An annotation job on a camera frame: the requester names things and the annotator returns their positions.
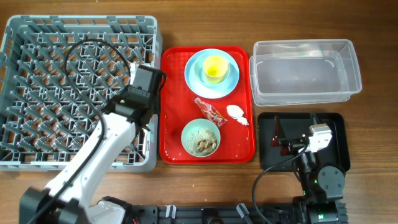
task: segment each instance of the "dish rack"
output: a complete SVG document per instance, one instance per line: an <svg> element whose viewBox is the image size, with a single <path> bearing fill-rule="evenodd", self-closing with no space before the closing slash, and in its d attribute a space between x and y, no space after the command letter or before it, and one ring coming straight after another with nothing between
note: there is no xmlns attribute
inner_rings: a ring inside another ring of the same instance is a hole
<svg viewBox="0 0 398 224"><path fill-rule="evenodd" d="M109 47L131 63L160 68L162 36L152 16L13 16L0 48L0 170L62 170L89 138L98 117L65 83L70 78L97 109L129 77ZM148 172L156 165L158 117L118 156L109 171Z"/></svg>

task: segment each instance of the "wood grain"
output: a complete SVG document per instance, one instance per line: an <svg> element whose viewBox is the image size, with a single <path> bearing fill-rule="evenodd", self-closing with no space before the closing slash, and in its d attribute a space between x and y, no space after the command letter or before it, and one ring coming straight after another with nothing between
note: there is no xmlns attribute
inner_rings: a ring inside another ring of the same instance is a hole
<svg viewBox="0 0 398 224"><path fill-rule="evenodd" d="M164 50L182 45L239 45L249 55L258 40L349 39L363 90L344 103L258 108L327 111L346 121L351 169L344 202L351 223L398 221L398 1L0 1L0 30L15 14L150 14ZM214 205L251 201L260 173L258 153L247 164L170 166L158 160L146 174L107 174L93 203L110 195L132 204ZM19 199L57 173L0 173L0 223L17 223ZM293 174L273 173L257 190L259 202L289 202L301 194Z"/></svg>

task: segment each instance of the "transparent box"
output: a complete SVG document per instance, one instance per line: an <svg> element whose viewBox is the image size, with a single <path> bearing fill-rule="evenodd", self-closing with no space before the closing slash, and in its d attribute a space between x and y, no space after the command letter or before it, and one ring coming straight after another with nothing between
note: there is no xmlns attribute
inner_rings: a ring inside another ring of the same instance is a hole
<svg viewBox="0 0 398 224"><path fill-rule="evenodd" d="M258 106L346 101L362 90L350 40L256 42L250 78Z"/></svg>

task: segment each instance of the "plastic bin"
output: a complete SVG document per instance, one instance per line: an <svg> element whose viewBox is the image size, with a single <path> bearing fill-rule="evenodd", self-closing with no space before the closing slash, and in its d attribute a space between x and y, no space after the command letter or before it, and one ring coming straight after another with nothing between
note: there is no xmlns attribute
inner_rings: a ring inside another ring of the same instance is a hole
<svg viewBox="0 0 398 224"><path fill-rule="evenodd" d="M62 170L88 139L98 120L61 69L68 47L88 38L113 44L130 62L160 68L162 35L152 16L11 17L0 48L0 170ZM129 82L118 59L90 42L68 60L71 78L98 109ZM154 115L153 131L140 133L109 171L151 171L157 125Z"/></svg>
<svg viewBox="0 0 398 224"><path fill-rule="evenodd" d="M258 106L346 101L362 90L350 40L256 42L250 78Z"/></svg>

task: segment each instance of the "red candy wrapper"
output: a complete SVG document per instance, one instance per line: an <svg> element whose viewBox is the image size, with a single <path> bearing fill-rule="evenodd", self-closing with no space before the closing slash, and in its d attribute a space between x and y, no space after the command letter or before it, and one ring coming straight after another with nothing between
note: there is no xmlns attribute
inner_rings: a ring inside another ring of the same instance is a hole
<svg viewBox="0 0 398 224"><path fill-rule="evenodd" d="M221 127L228 121L216 110L213 105L203 102L201 99L199 99L199 97L195 99L195 103L199 106L203 115L217 125L217 127Z"/></svg>

